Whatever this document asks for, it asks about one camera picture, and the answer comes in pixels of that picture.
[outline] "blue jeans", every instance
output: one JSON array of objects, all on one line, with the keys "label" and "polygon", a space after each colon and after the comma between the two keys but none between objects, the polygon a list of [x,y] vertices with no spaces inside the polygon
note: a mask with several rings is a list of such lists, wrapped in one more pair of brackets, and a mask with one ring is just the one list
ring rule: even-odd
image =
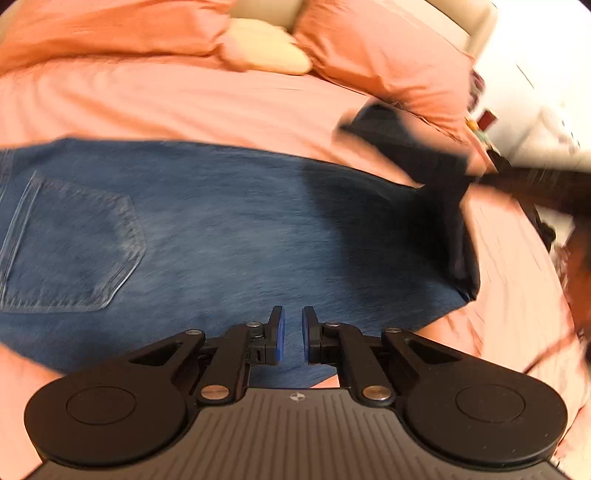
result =
[{"label": "blue jeans", "polygon": [[307,387],[301,309],[376,335],[465,304],[419,191],[306,158],[189,142],[60,140],[0,152],[0,341],[62,372],[196,327],[286,313],[285,360],[251,385]]}]

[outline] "black garment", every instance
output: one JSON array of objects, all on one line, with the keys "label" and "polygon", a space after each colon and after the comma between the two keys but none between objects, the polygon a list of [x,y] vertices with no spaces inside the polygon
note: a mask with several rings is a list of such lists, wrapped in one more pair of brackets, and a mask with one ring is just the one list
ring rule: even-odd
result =
[{"label": "black garment", "polygon": [[[488,153],[488,156],[492,160],[496,170],[499,173],[502,171],[507,171],[511,168],[509,160],[497,153],[495,150],[490,149],[486,153]],[[521,209],[524,211],[525,216],[534,226],[535,231],[538,232],[540,239],[544,242],[546,250],[550,252],[552,244],[556,240],[556,230],[554,230],[554,228],[552,228],[550,225],[548,225],[540,219],[540,214],[538,213],[538,210],[533,203],[519,201],[519,205],[521,206]]]}]

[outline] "metal screw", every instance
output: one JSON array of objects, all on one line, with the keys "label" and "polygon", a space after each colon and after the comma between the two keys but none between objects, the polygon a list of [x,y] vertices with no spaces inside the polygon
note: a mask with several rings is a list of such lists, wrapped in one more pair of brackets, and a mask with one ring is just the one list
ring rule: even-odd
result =
[{"label": "metal screw", "polygon": [[208,400],[223,400],[229,394],[230,390],[223,385],[208,385],[201,389],[201,396]]},{"label": "metal screw", "polygon": [[370,400],[384,401],[392,396],[392,391],[382,385],[370,385],[363,389],[363,396]]}]

